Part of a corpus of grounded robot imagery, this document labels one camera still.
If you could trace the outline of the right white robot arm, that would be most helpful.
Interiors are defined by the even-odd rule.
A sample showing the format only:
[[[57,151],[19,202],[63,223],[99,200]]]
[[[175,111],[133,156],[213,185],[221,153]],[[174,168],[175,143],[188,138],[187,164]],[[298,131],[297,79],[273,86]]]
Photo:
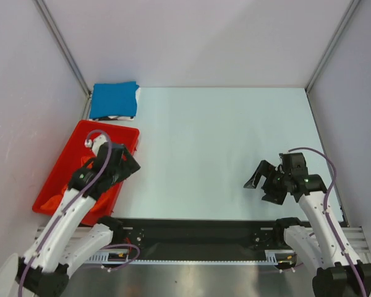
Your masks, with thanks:
[[[298,218],[278,219],[273,242],[279,248],[292,248],[314,274],[315,296],[369,296],[371,263],[360,259],[331,213],[328,197],[333,186],[326,186],[320,175],[309,173],[299,148],[279,157],[278,166],[262,160],[244,188],[255,189],[265,178],[262,199],[281,205],[287,195],[293,196],[312,231],[308,232]]]

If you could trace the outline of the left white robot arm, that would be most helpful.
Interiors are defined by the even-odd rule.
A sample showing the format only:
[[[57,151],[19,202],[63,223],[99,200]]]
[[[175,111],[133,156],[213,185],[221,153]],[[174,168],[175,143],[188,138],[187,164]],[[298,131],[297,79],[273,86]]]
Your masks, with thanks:
[[[86,236],[68,245],[86,214],[101,196],[140,169],[125,145],[106,141],[92,146],[95,157],[72,175],[58,208],[33,245],[19,258],[18,295],[61,296],[71,276],[102,248],[131,247],[122,223],[98,219]]]

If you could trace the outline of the orange t shirt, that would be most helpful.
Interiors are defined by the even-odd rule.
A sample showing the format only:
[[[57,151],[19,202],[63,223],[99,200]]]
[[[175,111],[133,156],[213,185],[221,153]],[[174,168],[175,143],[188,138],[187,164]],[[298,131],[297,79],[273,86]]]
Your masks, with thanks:
[[[97,174],[104,161],[105,157],[97,158],[89,154],[81,156],[74,163],[74,168],[67,167],[69,164],[68,161],[65,161],[63,165],[58,165],[50,174],[43,189],[39,193],[33,205],[33,210],[52,215],[61,203],[69,186],[81,191],[93,179],[92,177],[86,177],[86,174]],[[84,197],[90,196],[96,199],[96,204],[88,212],[89,216],[106,215],[108,205],[116,200],[116,193],[120,185],[118,183],[110,189],[98,189],[96,182],[83,195]]]

